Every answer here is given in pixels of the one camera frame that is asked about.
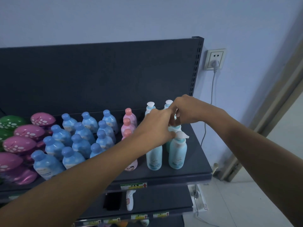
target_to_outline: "white floor tile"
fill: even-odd
[[[214,178],[208,185],[200,184],[208,211],[200,212],[199,217],[204,221],[221,227],[236,227],[227,206],[221,196],[221,193],[214,181]],[[196,213],[184,214],[183,219],[185,227],[210,226],[196,217]]]
[[[213,181],[217,184],[237,227],[292,226],[255,182],[228,183],[217,179]]]

